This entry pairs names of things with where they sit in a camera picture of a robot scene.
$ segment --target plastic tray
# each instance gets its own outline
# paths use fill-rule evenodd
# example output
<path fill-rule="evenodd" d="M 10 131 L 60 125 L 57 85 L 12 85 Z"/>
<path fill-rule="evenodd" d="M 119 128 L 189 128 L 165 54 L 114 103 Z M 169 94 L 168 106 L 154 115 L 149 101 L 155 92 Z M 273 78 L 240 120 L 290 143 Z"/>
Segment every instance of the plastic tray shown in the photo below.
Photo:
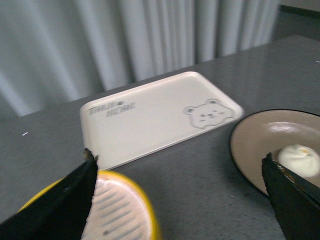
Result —
<path fill-rule="evenodd" d="M 204 76 L 184 72 L 86 103 L 84 145 L 112 169 L 239 119 L 243 109 Z"/>

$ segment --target gray curtain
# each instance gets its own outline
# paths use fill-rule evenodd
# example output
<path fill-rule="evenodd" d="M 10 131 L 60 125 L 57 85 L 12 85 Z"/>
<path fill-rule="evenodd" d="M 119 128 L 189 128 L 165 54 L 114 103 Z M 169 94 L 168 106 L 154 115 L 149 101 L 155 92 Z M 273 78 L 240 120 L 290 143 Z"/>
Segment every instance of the gray curtain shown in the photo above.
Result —
<path fill-rule="evenodd" d="M 270 41 L 277 0 L 4 0 L 0 120 Z"/>

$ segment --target cartoon bear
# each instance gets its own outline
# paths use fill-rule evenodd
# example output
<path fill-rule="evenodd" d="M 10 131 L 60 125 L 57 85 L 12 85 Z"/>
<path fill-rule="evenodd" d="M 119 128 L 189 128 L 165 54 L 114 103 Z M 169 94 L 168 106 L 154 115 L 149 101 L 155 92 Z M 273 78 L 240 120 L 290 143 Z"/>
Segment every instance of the cartoon bear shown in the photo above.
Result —
<path fill-rule="evenodd" d="M 208 99 L 205 104 L 196 107 L 186 107 L 183 113 L 189 115 L 190 124 L 198 129 L 204 129 L 206 126 L 215 126 L 229 119 L 234 119 L 234 111 L 221 105 L 217 99 Z"/>

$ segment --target table surface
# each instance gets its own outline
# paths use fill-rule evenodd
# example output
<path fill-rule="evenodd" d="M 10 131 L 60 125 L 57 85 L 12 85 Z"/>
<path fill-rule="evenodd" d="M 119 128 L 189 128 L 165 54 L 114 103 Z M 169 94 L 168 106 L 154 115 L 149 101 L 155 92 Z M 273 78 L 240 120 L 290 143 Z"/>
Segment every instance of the table surface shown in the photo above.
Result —
<path fill-rule="evenodd" d="M 320 42 L 291 36 L 1 122 L 0 222 L 83 163 L 79 110 L 85 103 L 195 71 L 240 104 L 244 116 L 271 109 L 320 115 L 320 63 L 316 61 L 320 61 Z M 236 124 L 114 169 L 147 193 L 164 239 L 285 239 L 268 197 L 246 180 L 232 159 L 229 141 Z"/>

